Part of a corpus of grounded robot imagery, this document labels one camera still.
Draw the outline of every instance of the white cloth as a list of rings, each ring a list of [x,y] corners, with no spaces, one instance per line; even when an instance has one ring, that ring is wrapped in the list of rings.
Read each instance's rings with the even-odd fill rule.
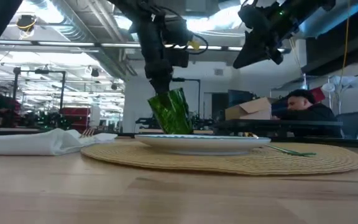
[[[116,134],[97,134],[80,138],[75,130],[54,129],[41,134],[0,136],[0,155],[59,156],[78,152],[92,144],[114,142]]]

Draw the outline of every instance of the dark hair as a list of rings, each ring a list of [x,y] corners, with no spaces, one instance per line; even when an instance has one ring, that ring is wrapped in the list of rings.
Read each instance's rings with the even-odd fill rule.
[[[287,99],[291,96],[295,97],[304,97],[306,98],[311,104],[316,103],[316,98],[314,98],[313,94],[309,90],[294,90],[290,94],[288,94]]]

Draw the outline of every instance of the cardboard box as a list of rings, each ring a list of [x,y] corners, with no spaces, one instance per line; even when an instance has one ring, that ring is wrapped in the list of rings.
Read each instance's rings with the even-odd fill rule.
[[[226,120],[230,119],[271,119],[273,98],[260,98],[241,103],[225,110]]]

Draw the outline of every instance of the round straw placemat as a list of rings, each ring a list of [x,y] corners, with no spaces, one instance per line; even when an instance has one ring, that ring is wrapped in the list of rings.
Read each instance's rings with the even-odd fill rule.
[[[358,154],[337,146],[274,143],[273,146],[316,156],[291,156],[269,147],[241,156],[187,156],[153,150],[140,142],[98,144],[81,150],[101,161],[168,170],[200,170],[244,175],[331,174],[358,169]]]

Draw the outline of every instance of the person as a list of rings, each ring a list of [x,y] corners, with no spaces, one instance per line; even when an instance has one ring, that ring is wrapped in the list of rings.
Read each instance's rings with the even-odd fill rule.
[[[316,103],[313,94],[308,90],[295,90],[287,96],[288,110],[279,118],[295,121],[337,121],[333,111],[322,103]],[[340,127],[323,127],[318,129],[294,129],[295,136],[324,136],[341,138]]]

